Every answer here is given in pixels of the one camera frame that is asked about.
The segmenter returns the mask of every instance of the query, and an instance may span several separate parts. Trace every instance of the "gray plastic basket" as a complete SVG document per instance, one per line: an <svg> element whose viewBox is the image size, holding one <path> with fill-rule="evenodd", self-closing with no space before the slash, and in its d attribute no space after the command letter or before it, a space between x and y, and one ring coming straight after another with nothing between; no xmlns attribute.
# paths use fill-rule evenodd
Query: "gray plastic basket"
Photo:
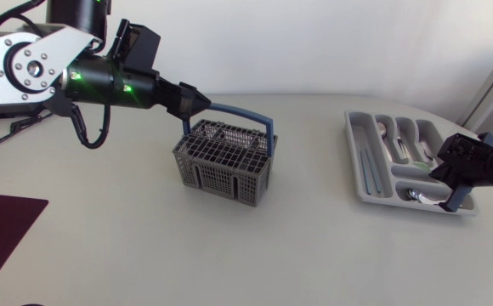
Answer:
<svg viewBox="0 0 493 306"><path fill-rule="evenodd" d="M255 207L269 185L277 140L273 120L226 105L211 104L209 109L262 122L267 133L208 120L190 130L186 122L173 149L183 183Z"/></svg>

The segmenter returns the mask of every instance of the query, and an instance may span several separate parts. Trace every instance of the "white table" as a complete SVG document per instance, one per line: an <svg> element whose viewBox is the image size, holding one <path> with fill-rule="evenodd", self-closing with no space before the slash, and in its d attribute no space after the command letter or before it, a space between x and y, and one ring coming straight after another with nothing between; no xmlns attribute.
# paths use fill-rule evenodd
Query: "white table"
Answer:
<svg viewBox="0 0 493 306"><path fill-rule="evenodd" d="M257 208L183 186L181 123L161 106L113 108L99 150L58 117L0 144L0 194L49 200L0 271L0 305L493 304L493 187L474 190L477 217L360 202L344 112L424 116L445 137L461 128L360 97L211 98L275 120ZM82 110L93 139L102 107Z"/></svg>

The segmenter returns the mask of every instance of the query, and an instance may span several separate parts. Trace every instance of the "white backdrop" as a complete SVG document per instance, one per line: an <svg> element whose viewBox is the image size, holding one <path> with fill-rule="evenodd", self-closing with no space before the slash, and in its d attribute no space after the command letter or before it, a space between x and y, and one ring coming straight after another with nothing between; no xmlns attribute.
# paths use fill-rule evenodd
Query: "white backdrop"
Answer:
<svg viewBox="0 0 493 306"><path fill-rule="evenodd" d="M454 121L493 67L493 0L114 0L110 41L121 18L206 94L358 94Z"/></svg>

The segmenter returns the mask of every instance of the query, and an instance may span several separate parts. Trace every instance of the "cutlery tray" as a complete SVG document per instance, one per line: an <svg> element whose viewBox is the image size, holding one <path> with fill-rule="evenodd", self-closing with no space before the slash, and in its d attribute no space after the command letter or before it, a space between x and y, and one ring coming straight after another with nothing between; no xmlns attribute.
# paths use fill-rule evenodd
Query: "cutlery tray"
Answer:
<svg viewBox="0 0 493 306"><path fill-rule="evenodd" d="M479 212L471 194L457 212L412 201L407 195L408 189L414 189L427 198L445 201L452 192L446 184L428 176L442 163L437 153L445 141L431 121L354 110L345 116L356 191L362 201L437 213ZM386 128L384 137L381 124Z"/></svg>

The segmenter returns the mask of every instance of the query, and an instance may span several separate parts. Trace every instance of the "basket handle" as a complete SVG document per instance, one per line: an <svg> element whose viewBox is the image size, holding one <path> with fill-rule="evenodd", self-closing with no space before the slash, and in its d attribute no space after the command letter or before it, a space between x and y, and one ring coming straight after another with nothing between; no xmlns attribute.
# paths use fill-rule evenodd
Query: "basket handle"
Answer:
<svg viewBox="0 0 493 306"><path fill-rule="evenodd" d="M235 106L221 105L218 103L211 103L211 106L209 106L208 110L226 112L265 125L265 130L266 130L265 132L267 135L267 156L273 157L273 151L275 149L273 146L273 141L274 141L273 119L264 115L260 115L250 110L245 110ZM182 121L182 128L184 130L184 135L191 133L192 131L190 128L190 120Z"/></svg>

